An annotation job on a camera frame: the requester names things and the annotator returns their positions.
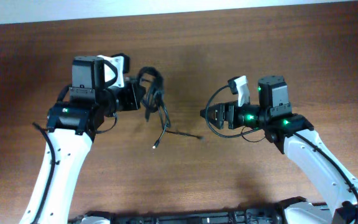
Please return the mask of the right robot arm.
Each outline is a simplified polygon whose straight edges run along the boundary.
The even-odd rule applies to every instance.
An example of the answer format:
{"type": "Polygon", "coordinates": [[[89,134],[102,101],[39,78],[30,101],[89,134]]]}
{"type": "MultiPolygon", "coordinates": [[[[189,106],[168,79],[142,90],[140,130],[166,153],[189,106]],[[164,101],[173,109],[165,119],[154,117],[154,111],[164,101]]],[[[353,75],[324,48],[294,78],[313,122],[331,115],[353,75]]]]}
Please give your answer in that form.
{"type": "Polygon", "coordinates": [[[326,147],[314,126],[293,113],[288,86],[283,76],[258,80],[259,103],[250,103],[245,76],[234,77],[227,88],[236,101],[212,105],[200,111],[208,128],[218,134],[229,129],[262,130],[265,138],[308,177],[324,199],[324,206],[313,205],[303,197],[277,203],[273,218],[282,223],[358,223],[358,178],[352,175],[326,147]]]}

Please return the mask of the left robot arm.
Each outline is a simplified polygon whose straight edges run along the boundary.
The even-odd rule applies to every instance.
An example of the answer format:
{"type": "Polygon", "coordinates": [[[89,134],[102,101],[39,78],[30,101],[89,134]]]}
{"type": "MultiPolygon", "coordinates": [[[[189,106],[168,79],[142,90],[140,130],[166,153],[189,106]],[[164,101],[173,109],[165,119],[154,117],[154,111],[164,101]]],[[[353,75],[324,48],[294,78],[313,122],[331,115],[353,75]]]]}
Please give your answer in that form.
{"type": "Polygon", "coordinates": [[[81,167],[105,118],[140,108],[145,88],[136,78],[124,78],[129,67],[125,54],[73,59],[71,83],[49,109],[46,127],[34,124],[45,139],[45,154],[21,223],[68,221],[81,167]]]}

